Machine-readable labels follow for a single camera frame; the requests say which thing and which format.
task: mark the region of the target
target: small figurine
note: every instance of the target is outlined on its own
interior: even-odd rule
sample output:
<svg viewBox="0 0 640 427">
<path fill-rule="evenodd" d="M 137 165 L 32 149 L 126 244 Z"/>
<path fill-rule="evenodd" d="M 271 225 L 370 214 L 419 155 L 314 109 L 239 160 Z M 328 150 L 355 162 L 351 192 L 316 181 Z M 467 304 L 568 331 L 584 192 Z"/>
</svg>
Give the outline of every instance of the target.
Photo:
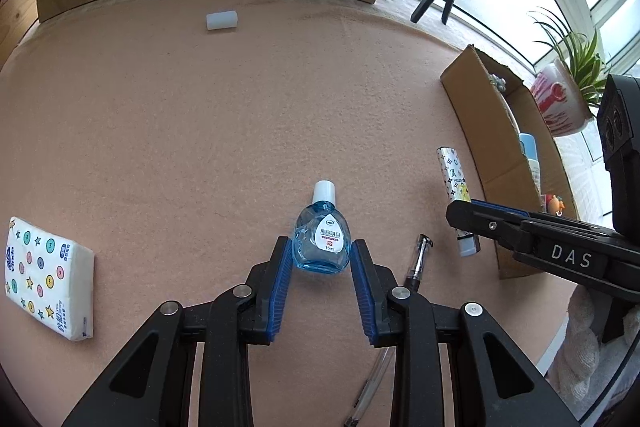
<svg viewBox="0 0 640 427">
<path fill-rule="evenodd" d="M 489 82 L 500 92 L 505 92 L 507 90 L 507 83 L 505 80 L 496 74 L 489 75 Z"/>
<path fill-rule="evenodd" d="M 564 210 L 564 203 L 562 198 L 555 194 L 545 194 L 545 212 L 547 214 L 555 214 L 556 216 L 562 216 Z"/>
</svg>

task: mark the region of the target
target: white cloth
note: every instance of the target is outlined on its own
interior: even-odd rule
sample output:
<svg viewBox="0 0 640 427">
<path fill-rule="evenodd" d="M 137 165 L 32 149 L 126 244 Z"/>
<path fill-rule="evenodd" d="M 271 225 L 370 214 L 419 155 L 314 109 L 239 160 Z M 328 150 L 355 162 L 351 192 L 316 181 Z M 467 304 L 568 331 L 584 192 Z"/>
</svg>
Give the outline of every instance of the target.
<svg viewBox="0 0 640 427">
<path fill-rule="evenodd" d="M 94 335 L 94 253 L 18 217 L 9 222 L 5 294 L 70 341 Z"/>
<path fill-rule="evenodd" d="M 547 374 L 549 383 L 576 418 L 596 401 L 625 357 L 640 328 L 640 307 L 636 306 L 625 316 L 625 334 L 605 345 L 601 345 L 591 331 L 593 318 L 591 296 L 584 286 L 576 287 L 569 301 L 566 336 Z M 593 426 L 607 407 L 622 399 L 638 373 L 640 349 L 636 349 L 616 384 L 583 427 Z"/>
</svg>

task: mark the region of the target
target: pink felt surface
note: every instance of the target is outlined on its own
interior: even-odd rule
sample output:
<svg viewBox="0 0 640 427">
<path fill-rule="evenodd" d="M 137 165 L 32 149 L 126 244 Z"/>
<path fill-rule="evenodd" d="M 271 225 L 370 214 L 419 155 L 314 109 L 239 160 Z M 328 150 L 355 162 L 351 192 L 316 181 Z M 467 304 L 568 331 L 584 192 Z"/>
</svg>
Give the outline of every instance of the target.
<svg viewBox="0 0 640 427">
<path fill-rule="evenodd" d="M 238 28 L 207 32 L 205 14 L 226 9 Z M 92 340 L 0 299 L 0 363 L 42 425 L 62 423 L 163 301 L 243 282 L 320 178 L 374 261 L 400 279 L 427 233 L 421 292 L 479 301 L 537 359 L 572 285 L 498 280 L 493 245 L 460 259 L 444 217 L 438 147 L 458 150 L 482 195 L 439 81 L 457 54 L 372 14 L 290 0 L 131 0 L 41 26 L 0 73 L 0 221 L 96 254 Z M 374 357 L 349 269 L 295 271 L 276 342 L 250 349 L 255 424 L 341 425 Z M 387 379 L 363 427 L 388 425 L 390 397 Z"/>
</svg>

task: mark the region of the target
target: metal screw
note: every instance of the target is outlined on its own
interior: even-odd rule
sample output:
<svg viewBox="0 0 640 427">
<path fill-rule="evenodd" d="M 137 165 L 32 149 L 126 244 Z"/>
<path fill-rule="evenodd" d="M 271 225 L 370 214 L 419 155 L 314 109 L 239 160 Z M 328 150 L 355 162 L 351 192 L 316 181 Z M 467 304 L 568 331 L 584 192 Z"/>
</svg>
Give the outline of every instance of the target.
<svg viewBox="0 0 640 427">
<path fill-rule="evenodd" d="M 409 295 L 411 295 L 411 292 L 404 286 L 396 286 L 391 290 L 391 295 L 393 295 L 396 299 L 406 299 Z"/>
<path fill-rule="evenodd" d="M 162 315 L 173 315 L 178 311 L 178 303 L 176 301 L 163 302 L 160 306 L 160 313 Z"/>
<path fill-rule="evenodd" d="M 482 306 L 475 302 L 468 302 L 465 304 L 465 312 L 472 317 L 478 317 L 482 315 Z"/>
<path fill-rule="evenodd" d="M 239 284 L 234 288 L 234 295 L 241 299 L 242 297 L 248 297 L 251 295 L 252 291 L 251 286 L 248 284 Z"/>
</svg>

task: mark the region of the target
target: patterned cylinder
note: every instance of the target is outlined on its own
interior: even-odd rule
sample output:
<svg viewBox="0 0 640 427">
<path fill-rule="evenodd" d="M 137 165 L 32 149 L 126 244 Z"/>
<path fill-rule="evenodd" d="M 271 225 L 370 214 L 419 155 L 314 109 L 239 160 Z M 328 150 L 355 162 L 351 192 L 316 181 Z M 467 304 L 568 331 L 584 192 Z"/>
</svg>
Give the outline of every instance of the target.
<svg viewBox="0 0 640 427">
<path fill-rule="evenodd" d="M 455 200 L 471 201 L 469 189 L 466 187 L 465 174 L 462 171 L 456 150 L 451 147 L 440 147 L 436 152 L 449 203 Z M 458 251 L 462 257 L 473 255 L 480 250 L 478 238 L 474 234 L 456 229 L 456 237 L 458 238 Z"/>
</svg>

